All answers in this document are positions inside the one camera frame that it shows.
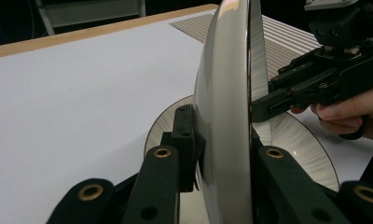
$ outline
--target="wooden table edge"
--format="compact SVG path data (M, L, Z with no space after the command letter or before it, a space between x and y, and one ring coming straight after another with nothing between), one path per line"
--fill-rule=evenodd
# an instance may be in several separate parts
M21 42L6 44L0 46L0 57L23 53L27 51L32 51L35 49L43 49L55 45L60 45L80 39L85 39L89 37L94 37L97 35L106 35L114 33L117 31L127 30L134 27L139 27L143 25L148 25L158 21L166 21L169 19L182 17L194 13L199 13L202 11L217 9L218 5L209 4L199 7L190 7L181 10L166 12L162 14L157 14L153 16L142 17L129 21L120 21L115 23L106 24L103 26L92 27L89 29L73 31L69 33L51 35L46 37L41 37L32 40L25 40Z

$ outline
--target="human hand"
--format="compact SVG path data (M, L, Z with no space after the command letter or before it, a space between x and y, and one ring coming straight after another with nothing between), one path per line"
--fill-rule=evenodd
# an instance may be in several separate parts
M305 109L291 107L296 114ZM311 111L331 133L355 133L364 123L364 137L373 139L373 89L330 106L311 105Z

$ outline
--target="white paper sheet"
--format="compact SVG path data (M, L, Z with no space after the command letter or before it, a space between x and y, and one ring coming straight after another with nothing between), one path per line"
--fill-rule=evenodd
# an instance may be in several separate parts
M157 116L194 90L202 45L171 21L0 58L0 223L139 171Z

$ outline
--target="white table surface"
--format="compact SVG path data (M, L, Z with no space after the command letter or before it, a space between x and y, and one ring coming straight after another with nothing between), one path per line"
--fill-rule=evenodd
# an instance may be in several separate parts
M193 94L202 44L169 25L212 11L0 58L0 223L45 223L92 178L134 175L158 115ZM339 181L357 179L373 141L320 139Z

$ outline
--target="black background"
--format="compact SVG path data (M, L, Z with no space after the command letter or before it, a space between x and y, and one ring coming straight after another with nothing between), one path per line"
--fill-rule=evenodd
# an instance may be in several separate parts
M56 4L71 0L43 0L44 4ZM308 24L318 11L304 11L306 0L261 0L262 14L309 32ZM220 4L220 0L145 0L147 15L195 7L205 4ZM57 34L114 21L98 21L58 28ZM0 0L0 45L48 35L36 9L35 0Z

